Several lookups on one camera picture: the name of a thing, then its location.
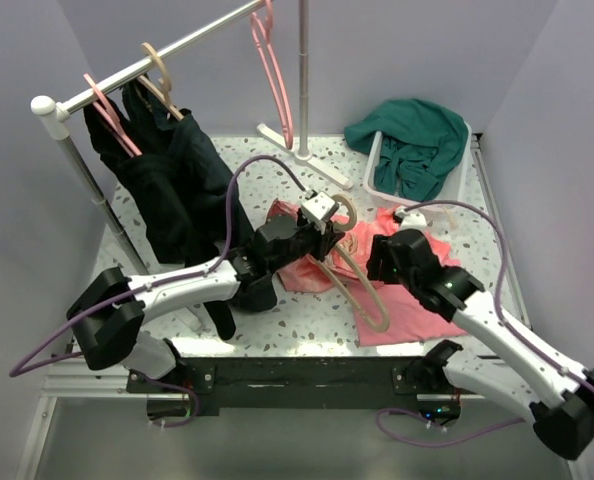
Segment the beige plastic hanger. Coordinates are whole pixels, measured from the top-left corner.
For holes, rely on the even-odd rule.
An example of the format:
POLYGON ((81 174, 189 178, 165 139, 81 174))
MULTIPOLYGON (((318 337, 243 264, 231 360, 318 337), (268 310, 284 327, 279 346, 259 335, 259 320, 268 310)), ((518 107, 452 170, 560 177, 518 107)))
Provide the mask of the beige plastic hanger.
MULTIPOLYGON (((354 206, 352 200, 345 194, 333 194, 332 197, 334 200, 338 202, 339 206, 345 207, 347 209, 347 218, 346 222, 338 222, 333 221, 333 217, 328 223, 332 223, 334 229, 336 229, 342 235, 348 233, 352 230, 357 224, 357 209, 354 206)), ((355 262, 352 258, 351 254, 344 250, 342 247, 335 245, 333 250, 336 251, 345 263, 351 268, 351 270, 355 273, 357 279, 359 280, 360 284, 363 286, 365 292, 369 295, 372 299, 374 305, 377 307, 379 313, 379 319, 374 320, 363 308, 357 299, 353 296, 353 294, 348 290, 345 284, 340 280, 340 278, 329 268, 329 266, 320 260, 315 260, 315 264, 318 268, 324 273, 324 275, 333 283, 333 285, 341 292, 341 294, 346 298, 349 304, 353 307, 353 309, 363 318, 363 320, 368 324, 368 327, 376 333, 383 333, 386 332, 390 326, 390 316, 388 311, 378 296, 376 289, 372 286, 370 280, 367 278, 366 274, 360 269, 359 265, 355 262)))

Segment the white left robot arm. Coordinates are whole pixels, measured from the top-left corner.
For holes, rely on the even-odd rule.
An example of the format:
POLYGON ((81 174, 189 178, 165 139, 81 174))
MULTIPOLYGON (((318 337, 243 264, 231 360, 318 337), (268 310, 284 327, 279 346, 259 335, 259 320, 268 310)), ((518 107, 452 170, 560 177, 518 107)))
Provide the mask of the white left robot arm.
POLYGON ((160 391, 173 392, 184 380, 179 354, 170 341, 143 331, 143 324, 203 304, 219 336, 229 340, 236 330, 231 304, 253 313, 272 309, 273 275, 305 256, 323 259, 343 235, 331 220, 275 215, 225 257, 158 275, 128 277, 118 267, 106 269, 67 318, 89 369, 124 365, 148 376, 160 391))

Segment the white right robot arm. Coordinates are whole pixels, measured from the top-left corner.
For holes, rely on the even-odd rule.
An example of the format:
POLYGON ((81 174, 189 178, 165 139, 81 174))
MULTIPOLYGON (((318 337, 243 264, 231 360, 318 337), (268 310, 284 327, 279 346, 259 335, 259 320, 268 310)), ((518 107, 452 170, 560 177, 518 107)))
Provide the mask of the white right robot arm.
POLYGON ((483 284, 462 267, 441 264, 423 233, 404 229, 375 236, 367 272, 371 280, 402 285, 427 311, 482 342, 504 363, 443 340, 412 362, 405 379, 436 393, 454 386, 496 402, 565 460, 578 459, 594 440, 594 368, 497 312, 483 284))

